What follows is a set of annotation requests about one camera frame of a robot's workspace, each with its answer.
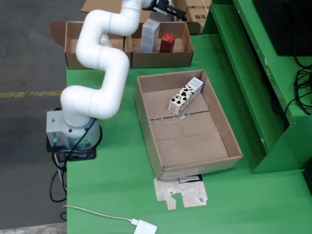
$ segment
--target green workbench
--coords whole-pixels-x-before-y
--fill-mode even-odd
[[[310,233],[312,197],[300,170],[251,174],[250,162],[262,158],[253,115],[237,81],[222,36],[192,36],[195,54],[190,67],[130,69],[116,116],[101,120],[103,139],[97,158],[68,162],[67,204],[107,215],[143,219],[158,234]],[[134,90],[138,75],[205,69],[244,154],[234,169],[203,175],[207,206],[176,210],[157,202],[154,173],[147,155]],[[99,88],[104,73],[67,70],[67,85]],[[135,226],[68,208],[68,234],[132,234]]]
[[[214,0],[204,33],[220,36],[262,143],[262,153],[253,157],[253,173],[302,168],[312,156],[312,116],[291,103],[286,112],[290,126],[285,130],[284,121],[274,113],[272,97],[261,82],[263,71],[285,111],[294,99],[293,82],[301,68],[292,56],[276,53],[253,0]],[[312,63],[312,57],[299,59],[303,64]],[[307,87],[300,90],[300,95],[310,91]],[[312,95],[301,100],[309,104]]]

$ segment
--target power adapter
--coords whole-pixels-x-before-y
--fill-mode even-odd
[[[145,222],[143,220],[132,219],[131,224],[136,225],[134,234],[155,234],[157,226],[154,224]]]

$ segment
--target red box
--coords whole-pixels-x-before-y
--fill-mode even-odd
[[[164,36],[161,39],[160,44],[160,53],[171,53],[174,50],[174,44],[175,44],[176,37],[165,33]]]

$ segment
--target robotic arm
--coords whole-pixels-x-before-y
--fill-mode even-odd
[[[132,35],[138,28],[141,10],[172,14],[182,20],[185,12],[171,6],[169,0],[123,0],[120,14],[94,10],[85,18],[76,56],[87,68],[105,71],[99,90],[73,85],[61,94],[62,110],[47,113],[47,135],[53,147],[88,150],[100,139],[98,120],[90,129],[91,118],[108,119],[119,110],[128,71],[129,59],[116,48],[100,45],[103,33]]]

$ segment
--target paper sheet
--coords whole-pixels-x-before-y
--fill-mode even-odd
[[[205,206],[208,197],[203,181],[198,176],[188,176],[175,180],[158,180],[154,178],[157,201],[165,201],[168,210],[176,209],[176,200],[171,197],[173,194],[181,193],[184,207]]]

